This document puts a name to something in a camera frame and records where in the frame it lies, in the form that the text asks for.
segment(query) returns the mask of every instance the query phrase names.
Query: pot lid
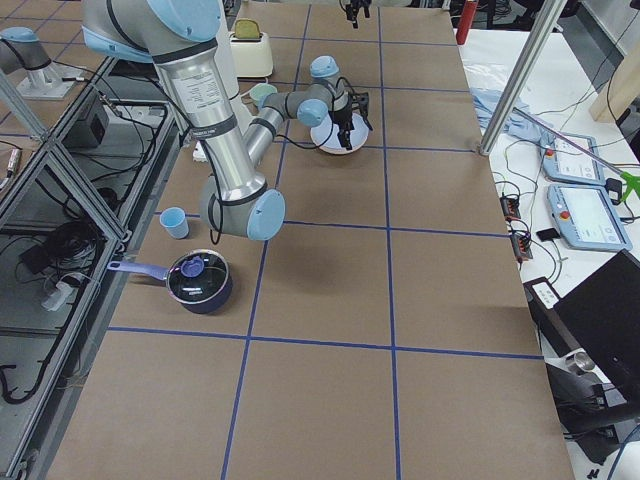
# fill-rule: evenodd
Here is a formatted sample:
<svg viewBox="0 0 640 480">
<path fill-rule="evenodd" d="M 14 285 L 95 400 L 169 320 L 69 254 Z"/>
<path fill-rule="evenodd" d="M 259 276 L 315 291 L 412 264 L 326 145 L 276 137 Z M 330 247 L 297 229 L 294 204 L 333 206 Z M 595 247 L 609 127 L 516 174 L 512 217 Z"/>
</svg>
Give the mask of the pot lid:
<svg viewBox="0 0 640 480">
<path fill-rule="evenodd" d="M 199 303 L 215 297 L 227 282 L 225 260 L 210 250 L 195 250 L 169 270 L 167 285 L 182 303 Z"/>
</svg>

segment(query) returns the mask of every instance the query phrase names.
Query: white label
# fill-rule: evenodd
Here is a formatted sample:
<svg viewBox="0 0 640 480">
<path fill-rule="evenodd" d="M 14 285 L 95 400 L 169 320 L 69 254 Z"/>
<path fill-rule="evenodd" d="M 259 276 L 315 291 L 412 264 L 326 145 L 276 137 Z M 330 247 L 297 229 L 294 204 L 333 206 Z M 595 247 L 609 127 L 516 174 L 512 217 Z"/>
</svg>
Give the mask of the white label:
<svg viewBox="0 0 640 480">
<path fill-rule="evenodd" d="M 558 297 L 553 293 L 553 290 L 546 283 L 536 283 L 533 285 L 533 291 L 536 292 L 538 298 L 542 300 L 544 306 L 549 310 L 558 302 Z"/>
<path fill-rule="evenodd" d="M 582 137 L 569 137 L 571 141 L 585 150 L 590 150 L 589 141 Z M 558 138 L 555 141 L 558 172 L 569 177 L 596 178 L 596 165 L 591 157 Z"/>
<path fill-rule="evenodd" d="M 567 210 L 571 214 L 578 240 L 593 243 L 622 243 L 618 230 L 609 216 L 609 209 L 597 190 L 561 188 L 560 191 L 567 204 Z"/>
<path fill-rule="evenodd" d="M 220 87 L 211 71 L 173 79 L 173 86 L 186 113 L 199 113 L 222 100 Z"/>
</svg>

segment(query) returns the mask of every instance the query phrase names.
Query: blue cup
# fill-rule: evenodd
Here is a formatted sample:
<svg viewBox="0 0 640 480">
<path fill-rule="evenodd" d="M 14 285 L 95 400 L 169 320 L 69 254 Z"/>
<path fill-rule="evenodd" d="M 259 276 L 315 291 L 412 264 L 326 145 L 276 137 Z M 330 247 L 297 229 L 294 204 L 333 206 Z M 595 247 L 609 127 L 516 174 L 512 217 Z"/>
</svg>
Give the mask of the blue cup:
<svg viewBox="0 0 640 480">
<path fill-rule="evenodd" d="M 170 207 L 160 214 L 162 225 L 173 238 L 184 238 L 189 235 L 187 216 L 180 207 Z"/>
</svg>

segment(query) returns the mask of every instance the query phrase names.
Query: blue joint cover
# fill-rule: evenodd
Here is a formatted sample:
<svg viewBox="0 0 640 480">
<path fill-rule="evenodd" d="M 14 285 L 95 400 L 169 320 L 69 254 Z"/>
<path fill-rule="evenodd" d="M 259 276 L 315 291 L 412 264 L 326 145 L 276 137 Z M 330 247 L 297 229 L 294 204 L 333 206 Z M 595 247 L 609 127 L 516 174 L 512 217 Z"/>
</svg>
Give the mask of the blue joint cover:
<svg viewBox="0 0 640 480">
<path fill-rule="evenodd" d="M 124 43 L 116 42 L 115 40 L 89 30 L 87 27 L 82 27 L 82 33 L 84 34 L 84 43 L 87 44 L 87 47 L 98 53 L 121 60 L 130 60 L 132 62 L 153 62 L 151 55 L 147 52 L 142 52 Z"/>
<path fill-rule="evenodd" d="M 320 125 L 328 113 L 329 108 L 322 100 L 311 98 L 300 104 L 297 116 L 300 123 L 313 128 Z"/>
<path fill-rule="evenodd" d="M 218 0 L 147 0 L 147 4 L 169 30 L 192 42 L 207 42 L 220 28 Z"/>
<path fill-rule="evenodd" d="M 284 222 L 284 197 L 277 190 L 269 189 L 256 201 L 247 224 L 250 240 L 265 241 L 280 231 Z"/>
<path fill-rule="evenodd" d="M 38 41 L 38 36 L 27 27 L 5 28 L 0 32 L 0 38 L 17 43 L 34 43 Z"/>
<path fill-rule="evenodd" d="M 323 55 L 311 62 L 311 76 L 313 78 L 327 78 L 340 72 L 335 59 L 329 55 Z"/>
</svg>

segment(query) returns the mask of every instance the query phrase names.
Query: white table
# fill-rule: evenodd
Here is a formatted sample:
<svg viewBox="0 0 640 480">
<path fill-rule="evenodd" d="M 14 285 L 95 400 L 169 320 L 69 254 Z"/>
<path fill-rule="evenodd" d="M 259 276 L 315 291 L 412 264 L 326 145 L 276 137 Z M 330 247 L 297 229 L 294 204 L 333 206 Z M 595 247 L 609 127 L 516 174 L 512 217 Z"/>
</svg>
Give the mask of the white table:
<svg viewBox="0 0 640 480">
<path fill-rule="evenodd" d="M 527 39 L 525 32 L 510 31 L 485 31 L 472 30 L 469 33 L 465 45 L 460 47 L 460 54 L 467 71 L 467 79 L 470 86 L 479 88 L 502 89 L 508 75 L 520 55 L 522 47 Z M 495 73 L 495 76 L 482 76 L 473 73 L 472 70 L 482 70 Z M 582 70 L 569 45 L 559 33 L 553 33 L 540 58 L 538 59 L 520 98 L 530 105 L 531 112 L 543 112 L 546 110 L 561 110 L 577 102 L 585 92 L 593 92 L 591 83 Z M 562 129 L 565 133 L 574 133 L 592 136 L 598 145 L 608 144 L 622 139 L 622 134 L 614 124 L 598 123 L 591 119 L 588 109 L 596 94 L 591 95 L 585 102 L 579 104 L 575 113 L 571 116 L 566 126 Z M 573 108 L 553 114 L 544 114 L 542 118 L 559 129 L 573 112 Z M 490 155 L 492 170 L 504 175 L 508 181 L 517 184 L 522 192 L 532 191 L 533 184 L 527 180 L 510 173 L 505 160 L 505 149 L 517 139 L 502 134 Z M 619 141 L 612 145 L 599 147 L 600 155 L 610 163 L 626 164 L 636 163 L 629 145 L 625 141 Z M 508 150 L 509 167 L 518 173 L 533 179 L 538 175 L 540 168 L 540 156 L 536 146 L 521 142 Z M 640 174 L 637 168 L 629 169 L 634 174 Z M 496 175 L 496 181 L 502 180 L 500 174 Z M 607 177 L 614 177 L 611 171 L 605 169 Z M 531 227 L 532 232 L 550 228 L 553 220 L 547 208 L 546 187 L 550 184 L 541 174 L 538 177 L 538 190 L 535 195 L 524 195 L 521 198 L 520 212 L 523 220 Z M 503 185 L 497 185 L 498 192 Z M 628 201 L 635 215 L 640 214 L 640 200 L 632 194 Z M 629 216 L 624 206 L 616 207 L 621 216 Z M 631 251 L 639 257 L 640 251 L 640 221 L 626 227 L 627 233 L 634 243 Z M 555 256 L 555 250 L 545 242 L 549 251 Z M 580 251 L 567 248 L 562 240 L 556 240 L 563 261 L 562 274 L 554 283 L 554 287 L 560 295 L 570 292 L 576 285 L 589 276 L 598 267 L 613 256 L 612 253 Z M 523 282 L 540 277 L 549 276 L 553 270 L 551 258 L 540 247 L 533 245 L 534 259 L 524 262 L 521 270 Z M 604 467 L 591 463 L 582 450 L 573 442 L 567 442 L 567 448 L 571 455 L 576 478 L 585 478 L 593 468 L 600 468 L 598 478 L 606 478 L 610 466 L 615 458 L 615 453 L 607 459 Z M 633 480 L 638 478 L 640 471 L 640 445 L 630 444 L 616 468 L 616 480 Z"/>
</svg>

